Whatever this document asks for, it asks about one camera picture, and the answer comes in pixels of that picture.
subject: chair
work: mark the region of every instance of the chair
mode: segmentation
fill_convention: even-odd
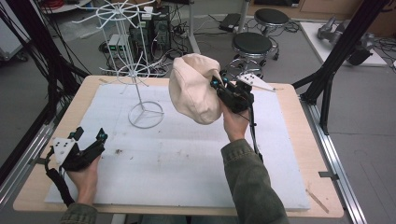
[[[238,54],[227,65],[226,73],[232,77],[253,73],[262,78],[262,67],[265,66],[265,57],[272,48],[271,40],[257,33],[241,33],[233,37],[233,50]],[[260,63],[253,59],[264,58]]]
[[[274,41],[275,45],[271,48],[271,51],[276,50],[276,54],[273,59],[277,60],[279,57],[279,44],[271,36],[268,36],[268,34],[273,29],[285,26],[289,22],[289,17],[285,13],[276,9],[262,8],[254,13],[254,20],[258,24],[264,26],[262,34]]]

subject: person's right hand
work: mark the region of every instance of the person's right hand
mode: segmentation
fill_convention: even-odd
[[[77,172],[68,171],[70,179],[78,190],[77,203],[93,204],[96,194],[96,184],[98,182],[98,163],[101,156],[98,156],[87,168]]]
[[[224,130],[228,135],[230,142],[245,138],[245,132],[248,127],[248,111],[235,114],[219,99],[220,108],[223,112]]]

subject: beige cloth hat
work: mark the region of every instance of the beige cloth hat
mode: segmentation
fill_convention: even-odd
[[[212,77],[221,80],[216,60],[200,54],[175,58],[169,79],[169,94],[175,109],[200,124],[210,124],[221,115]]]

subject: gray floor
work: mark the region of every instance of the gray floor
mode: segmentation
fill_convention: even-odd
[[[85,17],[84,12],[65,15]],[[196,19],[195,26],[210,18]],[[219,32],[207,22],[197,33]],[[197,35],[202,54],[224,66],[232,60],[233,35]],[[281,46],[278,61],[265,65],[267,82],[293,83],[316,72],[321,63],[304,34],[284,32],[276,38]],[[100,74],[106,62],[97,47],[101,34],[68,41],[93,74]],[[21,140],[24,132],[46,103],[47,84],[33,62],[10,62],[0,68],[0,164]],[[331,138],[346,170],[368,223],[396,223],[396,74],[388,67],[342,66],[335,76],[329,116]],[[306,87],[297,90],[303,93]],[[0,212],[0,223],[56,223],[60,213],[22,213],[12,209],[18,191]],[[100,215],[98,223],[109,223],[111,215]],[[337,219],[291,218],[291,223],[349,223]]]

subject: black metal pole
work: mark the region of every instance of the black metal pole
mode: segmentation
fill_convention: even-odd
[[[388,1],[389,0],[363,1],[361,7],[319,70],[313,75],[292,84],[294,88],[299,88],[311,82],[308,90],[301,95],[301,99],[307,101],[311,105],[314,105],[320,94],[325,91],[320,111],[320,126],[326,134],[329,134],[327,123],[332,92],[332,80],[337,70],[353,52],[356,44],[360,41],[361,37]]]

